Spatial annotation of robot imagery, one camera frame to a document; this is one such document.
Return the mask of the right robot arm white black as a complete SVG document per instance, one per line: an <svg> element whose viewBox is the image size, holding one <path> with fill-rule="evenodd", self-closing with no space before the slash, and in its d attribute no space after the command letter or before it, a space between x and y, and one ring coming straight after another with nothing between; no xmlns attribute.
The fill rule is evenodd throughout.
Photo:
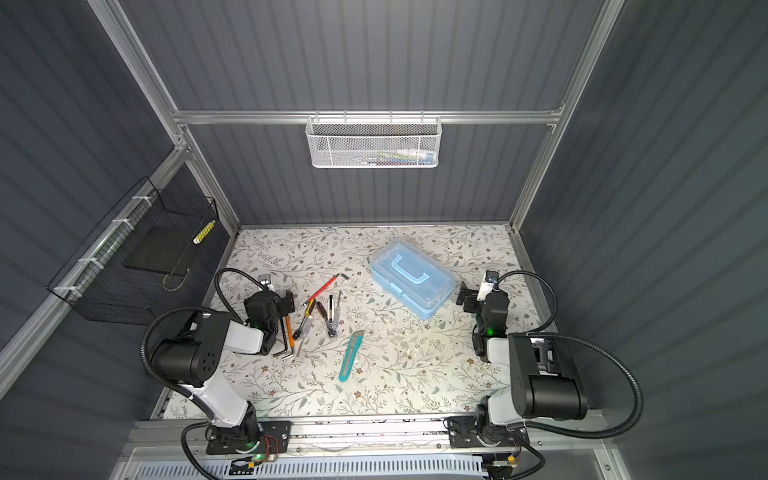
<svg viewBox="0 0 768 480"><path fill-rule="evenodd" d="M509 298L485 282L478 290L460 286L456 304L475 316L472 346L485 363L502 368L509 386L485 396L472 425L462 433L485 446L513 445L514 434L525 437L525 420L581 420L588 400L573 356L564 341L534 338L506 331Z"/></svg>

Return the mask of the teal utility knife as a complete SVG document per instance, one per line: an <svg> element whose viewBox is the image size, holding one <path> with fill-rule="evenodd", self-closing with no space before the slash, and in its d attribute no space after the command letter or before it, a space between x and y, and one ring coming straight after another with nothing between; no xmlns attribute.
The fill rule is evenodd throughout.
<svg viewBox="0 0 768 480"><path fill-rule="evenodd" d="M352 333L349 342L347 344L347 348L345 351L345 355L341 364L340 372L338 379L340 382L346 382L351 375L354 361L357 355L357 352L362 344L364 338L364 331L363 330L356 330Z"/></svg>

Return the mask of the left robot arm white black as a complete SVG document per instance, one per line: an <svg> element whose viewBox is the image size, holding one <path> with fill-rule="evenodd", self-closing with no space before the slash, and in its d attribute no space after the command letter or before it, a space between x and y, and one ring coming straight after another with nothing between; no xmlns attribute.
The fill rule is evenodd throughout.
<svg viewBox="0 0 768 480"><path fill-rule="evenodd" d="M144 331L140 358L155 380L184 396L207 417L203 423L209 454L278 451L275 437L260 425L253 404L238 394L219 370L226 351L266 356L285 318L295 311L291 291L262 290L244 301L247 321L228 311L181 307L158 317Z"/></svg>

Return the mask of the blue plastic tool box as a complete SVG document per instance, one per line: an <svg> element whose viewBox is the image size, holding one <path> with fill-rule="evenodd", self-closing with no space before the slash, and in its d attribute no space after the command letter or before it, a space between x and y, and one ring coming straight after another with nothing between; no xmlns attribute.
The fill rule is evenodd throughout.
<svg viewBox="0 0 768 480"><path fill-rule="evenodd" d="M370 257L374 281L423 320L430 320L456 288L442 264L397 238Z"/></svg>

